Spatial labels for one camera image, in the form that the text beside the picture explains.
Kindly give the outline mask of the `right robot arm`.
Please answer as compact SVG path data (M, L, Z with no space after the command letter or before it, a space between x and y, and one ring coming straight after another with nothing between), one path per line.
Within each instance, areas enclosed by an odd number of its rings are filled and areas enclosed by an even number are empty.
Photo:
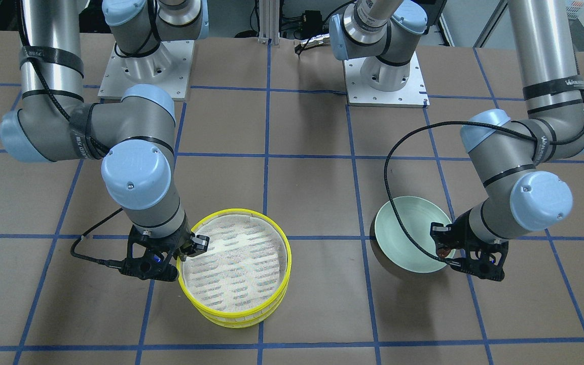
M83 98L79 13L75 1L16 1L21 42L22 102L0 124L5 150L23 162L101 160L111 198L132 222L127 256L71 255L142 280L173 282L185 261L206 252L209 238L195 235L174 182L174 101L156 85L130 86L120 102Z

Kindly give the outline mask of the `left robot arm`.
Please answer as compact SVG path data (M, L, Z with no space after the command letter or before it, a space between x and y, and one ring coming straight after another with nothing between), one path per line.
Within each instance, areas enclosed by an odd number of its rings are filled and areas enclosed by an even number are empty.
M411 197L394 197L388 182L394 144L383 167L387 203L375 218L380 248L397 266L420 272L450 267L501 281L509 241L542 231L569 215L568 184L538 165L584 154L584 80L579 72L564 1L508 1L528 117L500 109L477 114L461 127L462 144L487 199L452 223L441 210Z

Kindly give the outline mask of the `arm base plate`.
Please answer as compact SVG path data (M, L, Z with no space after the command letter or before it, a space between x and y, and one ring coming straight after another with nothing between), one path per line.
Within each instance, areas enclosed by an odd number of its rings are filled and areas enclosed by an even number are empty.
M378 58L343 61L350 106L429 107L430 102L417 53L409 64L394 67Z
M169 93L174 101L185 101L194 49L194 40L167 41L143 58L121 58L118 46L114 46L98 97L120 100L134 85L156 85Z

